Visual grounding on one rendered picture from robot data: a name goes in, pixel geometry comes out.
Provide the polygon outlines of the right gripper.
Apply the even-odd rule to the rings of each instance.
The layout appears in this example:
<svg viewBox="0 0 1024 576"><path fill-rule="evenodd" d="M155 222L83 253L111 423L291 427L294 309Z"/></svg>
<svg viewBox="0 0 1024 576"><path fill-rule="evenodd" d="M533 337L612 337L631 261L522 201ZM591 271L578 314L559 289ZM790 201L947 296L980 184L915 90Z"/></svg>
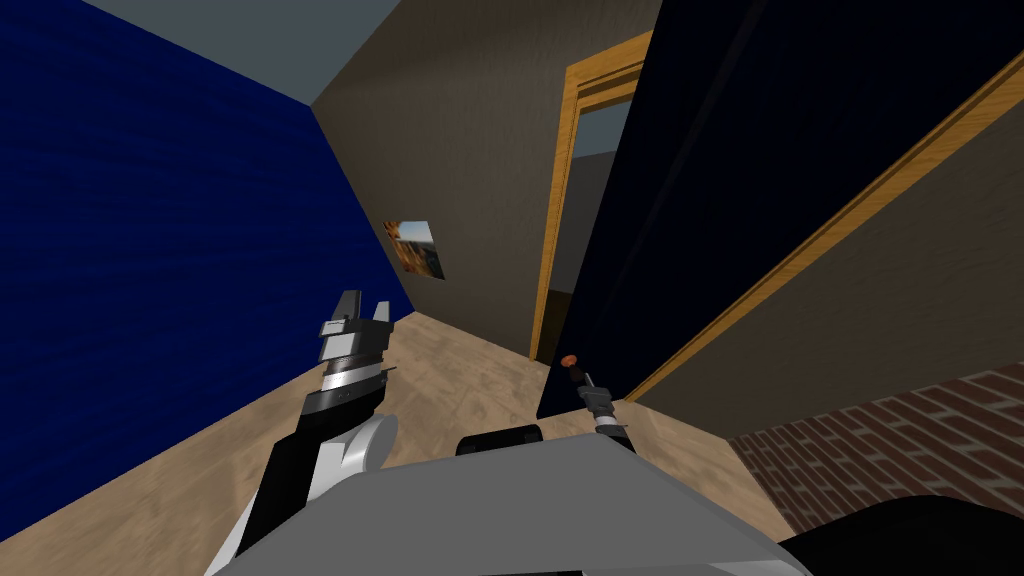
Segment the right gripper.
<svg viewBox="0 0 1024 576"><path fill-rule="evenodd" d="M577 388L579 396L583 399L586 409L591 413L612 413L612 396L608 389L596 387L586 372L583 373L584 381L587 385Z"/></svg>

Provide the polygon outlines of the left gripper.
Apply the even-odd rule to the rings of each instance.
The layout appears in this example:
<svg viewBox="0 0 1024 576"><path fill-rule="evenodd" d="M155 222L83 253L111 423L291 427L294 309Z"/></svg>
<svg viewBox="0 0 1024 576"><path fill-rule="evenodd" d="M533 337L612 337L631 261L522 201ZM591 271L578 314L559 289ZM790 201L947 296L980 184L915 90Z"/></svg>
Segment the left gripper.
<svg viewBox="0 0 1024 576"><path fill-rule="evenodd" d="M359 319L361 291L346 290L331 316L323 324L318 362L358 355L377 355L389 346L394 331L389 301L376 304L372 319Z"/></svg>

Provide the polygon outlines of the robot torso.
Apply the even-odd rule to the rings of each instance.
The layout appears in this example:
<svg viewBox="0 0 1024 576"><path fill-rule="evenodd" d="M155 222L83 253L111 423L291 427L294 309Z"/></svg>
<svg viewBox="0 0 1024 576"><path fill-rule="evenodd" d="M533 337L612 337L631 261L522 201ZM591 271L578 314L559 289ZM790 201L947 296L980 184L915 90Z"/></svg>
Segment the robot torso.
<svg viewBox="0 0 1024 576"><path fill-rule="evenodd" d="M206 576L812 576L591 433L352 475Z"/></svg>

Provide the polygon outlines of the dark blue door leaf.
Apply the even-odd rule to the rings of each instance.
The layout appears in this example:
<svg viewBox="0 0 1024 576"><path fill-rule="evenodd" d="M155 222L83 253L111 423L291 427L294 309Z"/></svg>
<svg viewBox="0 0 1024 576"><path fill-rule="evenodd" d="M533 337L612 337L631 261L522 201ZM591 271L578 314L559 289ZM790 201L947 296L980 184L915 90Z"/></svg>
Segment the dark blue door leaf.
<svg viewBox="0 0 1024 576"><path fill-rule="evenodd" d="M539 403L621 399L1024 52L1024 0L664 0Z"/></svg>

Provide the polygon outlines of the landscape picture on wall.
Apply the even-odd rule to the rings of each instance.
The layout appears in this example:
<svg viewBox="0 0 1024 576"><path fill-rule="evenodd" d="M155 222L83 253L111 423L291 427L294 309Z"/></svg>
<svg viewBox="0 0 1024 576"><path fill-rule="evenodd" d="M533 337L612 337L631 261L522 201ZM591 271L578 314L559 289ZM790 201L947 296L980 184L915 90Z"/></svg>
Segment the landscape picture on wall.
<svg viewBox="0 0 1024 576"><path fill-rule="evenodd" d="M445 279L426 221L385 221L383 225L406 272L438 280Z"/></svg>

